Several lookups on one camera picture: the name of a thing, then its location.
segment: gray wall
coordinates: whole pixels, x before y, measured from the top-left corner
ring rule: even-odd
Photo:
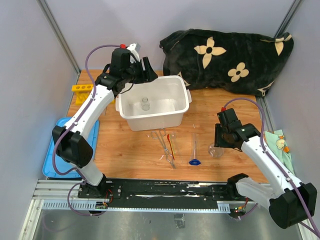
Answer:
[[[17,239],[77,75],[35,0],[0,3],[0,239]]]
[[[274,36],[293,0],[47,0],[78,63],[103,44],[141,45],[155,70],[165,55],[159,41],[177,30],[212,29]],[[112,50],[90,59],[91,69],[110,62]]]
[[[296,175],[320,191],[320,1],[304,1],[289,25],[294,49],[266,96],[276,129],[283,129]],[[320,200],[315,221],[320,225]]]

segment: black pillow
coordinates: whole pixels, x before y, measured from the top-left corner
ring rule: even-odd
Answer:
[[[294,47],[289,33],[260,34],[189,29],[160,41],[163,74],[179,75],[188,89],[224,88],[265,96]]]

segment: wooden table surface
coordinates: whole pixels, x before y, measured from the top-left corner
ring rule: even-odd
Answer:
[[[96,79],[101,70],[91,70]],[[90,84],[91,81],[85,70],[81,72],[77,84]],[[221,158],[212,158],[208,154],[208,146],[214,142],[215,124],[218,123],[217,113],[224,104],[236,97],[247,97],[255,100],[254,96],[239,95],[223,89],[192,90],[189,110],[184,114],[178,127],[167,128],[166,132],[176,132],[176,141],[180,159],[175,161],[176,169],[165,160],[160,159],[164,149],[157,139],[151,138],[151,130],[131,131],[127,121],[116,111],[111,103],[105,115],[99,117],[100,128],[94,161],[97,167],[110,178],[158,179],[158,180],[187,180],[226,182],[229,177],[245,173],[260,183],[267,179],[255,163],[243,152],[225,149]],[[74,94],[68,116],[73,116],[80,106],[75,105]],[[236,101],[229,105],[234,108],[242,124],[252,123],[257,129],[261,128],[258,109],[247,101]],[[196,133],[198,140],[198,166],[189,165],[192,155],[192,138]]]

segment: white robotic arm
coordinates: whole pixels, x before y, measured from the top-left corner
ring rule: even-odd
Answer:
[[[103,71],[98,76],[95,91],[92,90],[77,113],[63,127],[55,126],[52,131],[56,144],[66,129],[70,128],[59,143],[56,154],[76,167],[91,186],[99,186],[104,177],[94,163],[93,149],[87,142],[93,125],[126,83],[147,83],[158,77],[147,57],[144,57],[143,61],[140,60],[139,48],[138,43],[133,43],[127,48],[116,48],[112,53],[111,64],[108,64],[109,73]]]
[[[241,124],[233,108],[222,109],[217,115],[220,124],[215,125],[215,147],[237,148],[243,151],[254,161],[271,185],[271,188],[263,186],[241,173],[228,179],[228,194],[235,200],[247,197],[255,201],[269,211],[279,227],[285,229],[308,218],[297,196],[297,189],[313,216],[316,188],[311,183],[302,183],[294,176],[267,144],[261,141],[261,133],[252,124]]]

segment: blue tray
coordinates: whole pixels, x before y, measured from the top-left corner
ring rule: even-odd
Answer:
[[[58,126],[62,127],[66,124],[71,119],[71,117],[63,117],[58,120],[56,123]],[[96,147],[97,147],[97,140],[98,140],[98,132],[99,132],[99,121],[97,120],[95,124],[93,125],[89,137],[87,139],[88,143],[93,149],[93,157],[95,157],[95,152],[96,152]],[[67,175],[59,175],[56,173],[54,170],[54,167],[52,166],[52,153],[54,151],[54,140],[51,138],[50,145],[48,152],[46,154],[45,160],[44,160],[44,165],[42,172],[45,176],[50,177],[50,178],[80,178],[80,175],[76,171],[71,171]],[[55,163],[56,167],[59,169],[60,172],[66,172],[73,166],[67,162],[65,162],[61,157],[55,156]]]

